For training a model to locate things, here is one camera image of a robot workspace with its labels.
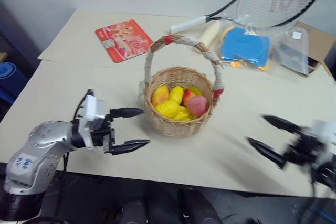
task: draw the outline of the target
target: white table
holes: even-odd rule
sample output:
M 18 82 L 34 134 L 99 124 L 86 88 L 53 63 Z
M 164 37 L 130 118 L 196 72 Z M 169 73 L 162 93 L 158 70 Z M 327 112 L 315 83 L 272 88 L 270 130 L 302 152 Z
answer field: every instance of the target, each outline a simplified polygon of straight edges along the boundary
M 153 41 L 167 35 L 171 25 L 188 20 L 180 17 L 76 10 L 54 41 L 38 58 L 95 66 L 143 69 L 145 54 L 114 63 L 95 34 L 98 28 L 129 19 L 134 19 Z M 184 34 L 198 37 L 203 29 L 203 26 L 196 27 Z M 204 58 L 188 46 L 171 45 L 158 52 L 157 56 L 159 58 L 154 59 L 153 66 L 155 72 L 171 66 L 186 66 L 197 68 L 202 73 L 213 73 L 212 66 L 206 64 Z
M 117 143 L 135 138 L 150 138 L 152 142 L 133 153 L 113 157 L 100 148 L 77 150 L 70 155 L 68 170 L 309 196 L 307 174 L 295 165 L 279 170 L 249 146 L 245 136 L 282 151 L 293 135 L 272 127 L 259 115 L 277 115 L 301 125 L 311 125 L 314 119 L 335 119 L 336 89 L 323 67 L 308 78 L 285 68 L 279 68 L 278 72 L 285 78 L 280 74 L 226 68 L 225 93 L 208 124 L 196 136 L 185 139 L 162 136 L 142 118 L 145 115 L 117 119 L 113 123 Z M 43 61 L 0 123 L 0 162 L 8 162 L 39 123 L 69 121 L 88 88 L 106 101 L 107 108 L 142 108 L 143 103 L 137 98 L 142 78 L 142 70 Z M 318 185 L 318 195 L 325 189 Z

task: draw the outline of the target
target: rope handle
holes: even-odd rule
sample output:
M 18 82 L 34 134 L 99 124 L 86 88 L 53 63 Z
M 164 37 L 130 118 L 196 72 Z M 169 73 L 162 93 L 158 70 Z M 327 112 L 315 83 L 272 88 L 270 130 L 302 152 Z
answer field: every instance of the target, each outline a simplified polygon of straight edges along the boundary
M 198 49 L 204 56 L 205 59 L 209 60 L 215 70 L 215 82 L 214 82 L 214 98 L 218 99 L 219 96 L 224 91 L 224 84 L 222 82 L 222 72 L 223 66 L 221 65 L 218 57 L 214 52 L 211 52 L 202 42 L 191 37 L 185 37 L 182 35 L 168 35 L 163 36 L 161 39 L 154 42 L 147 52 L 146 63 L 145 63 L 145 79 L 143 83 L 140 83 L 140 89 L 144 90 L 144 84 L 149 84 L 152 81 L 151 67 L 154 53 L 159 51 L 165 45 L 170 43 L 184 44 L 188 46 L 193 46 Z

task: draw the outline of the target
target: mango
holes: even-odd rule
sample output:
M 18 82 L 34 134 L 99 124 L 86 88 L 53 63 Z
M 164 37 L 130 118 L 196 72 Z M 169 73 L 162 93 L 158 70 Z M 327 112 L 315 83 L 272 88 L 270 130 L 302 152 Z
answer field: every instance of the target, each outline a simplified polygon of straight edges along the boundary
M 195 119 L 197 119 L 198 117 L 195 116 L 195 115 L 193 115 L 193 114 L 189 114 L 188 118 L 189 118 L 190 121 L 191 121 L 191 120 L 195 120 Z
M 168 100 L 172 100 L 177 102 L 178 104 L 181 104 L 183 97 L 183 88 L 181 86 L 176 86 L 170 91 Z
M 169 89 L 167 86 L 159 86 L 152 94 L 152 104 L 154 107 L 168 100 Z
M 182 119 L 181 121 L 182 121 L 182 122 L 189 122 L 189 121 L 190 121 L 190 118 L 185 118 L 185 119 Z
M 160 103 L 155 109 L 163 116 L 167 118 L 175 117 L 180 111 L 180 105 L 172 100 L 167 100 Z
M 186 118 L 189 118 L 189 110 L 186 107 L 180 106 L 180 111 L 172 119 L 175 121 L 183 121 Z
M 191 90 L 191 91 L 194 91 L 194 93 L 196 95 L 203 95 L 203 93 L 201 92 L 201 90 L 196 87 L 196 86 L 189 86 L 187 89 Z

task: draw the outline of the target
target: peach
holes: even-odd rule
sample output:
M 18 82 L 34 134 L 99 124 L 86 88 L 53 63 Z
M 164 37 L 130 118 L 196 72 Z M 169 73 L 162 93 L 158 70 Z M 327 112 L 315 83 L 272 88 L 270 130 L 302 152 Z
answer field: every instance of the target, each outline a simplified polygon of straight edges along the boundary
M 189 89 L 185 89 L 184 93 L 183 93 L 183 97 L 182 97 L 182 105 L 187 107 L 186 105 L 187 105 L 189 99 L 192 98 L 192 97 L 195 97 L 195 96 L 196 96 L 196 94 L 195 94 L 194 91 L 189 90 Z
M 208 109 L 208 100 L 202 95 L 197 95 L 188 100 L 186 107 L 189 109 L 190 114 L 200 117 Z

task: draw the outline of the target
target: red ribbon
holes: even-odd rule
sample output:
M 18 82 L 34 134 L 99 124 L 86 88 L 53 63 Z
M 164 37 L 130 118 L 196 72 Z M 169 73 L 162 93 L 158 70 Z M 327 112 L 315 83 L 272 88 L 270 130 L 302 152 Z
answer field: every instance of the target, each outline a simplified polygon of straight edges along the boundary
M 168 44 L 170 44 L 170 43 L 173 43 L 174 41 L 173 41 L 173 35 L 168 35 L 168 36 L 166 36 L 165 37 L 165 39 L 164 39 L 164 43 L 166 44 L 166 45 L 168 45 Z
M 223 94 L 223 92 L 224 92 L 224 89 L 214 90 L 214 97 L 219 98 L 221 96 L 221 94 Z

